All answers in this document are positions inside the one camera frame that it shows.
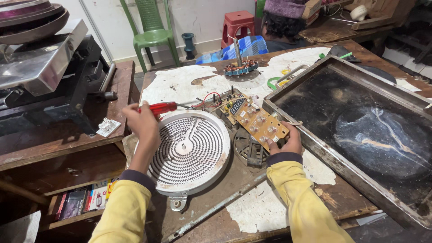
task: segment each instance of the red plastic stool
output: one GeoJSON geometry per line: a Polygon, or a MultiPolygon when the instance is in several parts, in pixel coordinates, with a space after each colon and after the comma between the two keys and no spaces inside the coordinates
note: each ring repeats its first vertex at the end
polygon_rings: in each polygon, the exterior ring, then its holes
{"type": "Polygon", "coordinates": [[[255,35],[254,16],[248,11],[226,13],[223,20],[221,48],[234,43],[233,39],[229,38],[228,35],[234,38],[237,31],[240,30],[240,35],[237,36],[237,39],[241,39],[248,35],[248,28],[251,30],[251,35],[255,35]]]}

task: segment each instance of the white wall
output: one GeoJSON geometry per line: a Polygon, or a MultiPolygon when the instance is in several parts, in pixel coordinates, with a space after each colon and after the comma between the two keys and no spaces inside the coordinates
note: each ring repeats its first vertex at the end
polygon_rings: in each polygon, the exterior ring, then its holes
{"type": "MultiPolygon", "coordinates": [[[[163,0],[156,0],[162,22],[167,28],[165,8],[163,0]]],[[[89,28],[89,34],[95,36],[90,22],[87,20],[84,11],[78,0],[50,0],[52,3],[63,4],[70,12],[70,18],[83,18],[89,28]]],[[[116,62],[134,60],[139,66],[135,50],[132,46],[133,33],[130,28],[126,14],[118,0],[84,0],[94,19],[102,38],[108,46],[112,58],[116,62]]],[[[126,0],[129,11],[134,18],[138,32],[142,33],[142,24],[138,9],[134,0],[126,0]]],[[[196,44],[198,56],[220,49],[222,39],[222,24],[224,14],[239,10],[247,10],[254,13],[254,0],[168,0],[171,25],[174,32],[177,52],[181,61],[186,56],[183,51],[184,41],[181,35],[186,32],[195,34],[193,39],[196,44]]],[[[167,46],[150,48],[153,58],[160,65],[174,64],[171,53],[167,46]]],[[[147,68],[150,68],[149,61],[145,57],[147,68]]]]}

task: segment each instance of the circuit board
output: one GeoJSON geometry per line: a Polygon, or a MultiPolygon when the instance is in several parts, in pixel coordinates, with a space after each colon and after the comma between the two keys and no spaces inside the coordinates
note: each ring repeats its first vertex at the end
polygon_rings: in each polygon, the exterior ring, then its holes
{"type": "Polygon", "coordinates": [[[264,109],[255,105],[251,99],[238,99],[231,105],[231,115],[267,150],[270,151],[267,140],[277,142],[284,138],[289,130],[280,121],[264,109]]]}

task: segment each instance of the person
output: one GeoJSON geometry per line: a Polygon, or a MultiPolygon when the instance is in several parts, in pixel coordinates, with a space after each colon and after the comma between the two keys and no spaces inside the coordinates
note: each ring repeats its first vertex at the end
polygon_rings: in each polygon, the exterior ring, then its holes
{"type": "MultiPolygon", "coordinates": [[[[306,28],[306,21],[302,19],[302,15],[307,1],[266,0],[263,9],[261,30],[255,30],[257,35],[246,36],[238,40],[241,57],[247,58],[259,54],[307,46],[303,38],[296,38],[300,31],[306,28]]],[[[198,57],[195,64],[235,58],[235,47],[234,44],[231,44],[217,52],[198,57]]]]}
{"type": "Polygon", "coordinates": [[[306,46],[303,38],[296,38],[306,28],[302,19],[305,5],[302,0],[267,0],[263,10],[263,36],[268,52],[306,46]]]}
{"type": "MultiPolygon", "coordinates": [[[[143,240],[146,210],[155,190],[155,183],[146,173],[161,140],[158,119],[148,103],[141,106],[141,113],[137,108],[138,104],[129,105],[123,108],[123,113],[140,140],[138,148],[129,168],[115,184],[90,243],[140,243],[143,240]]],[[[299,131],[285,121],[282,124],[289,129],[289,137],[282,148],[269,140],[267,177],[288,206],[293,242],[354,242],[333,219],[313,192],[313,182],[305,176],[299,131]]]]}

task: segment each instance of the dark hair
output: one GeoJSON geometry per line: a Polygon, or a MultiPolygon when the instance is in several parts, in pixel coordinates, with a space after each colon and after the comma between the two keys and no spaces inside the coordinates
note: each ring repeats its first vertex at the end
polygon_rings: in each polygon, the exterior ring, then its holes
{"type": "Polygon", "coordinates": [[[283,36],[294,37],[306,28],[306,21],[303,19],[282,17],[268,11],[264,11],[263,13],[263,26],[266,25],[268,35],[274,35],[279,38],[283,36]]]}

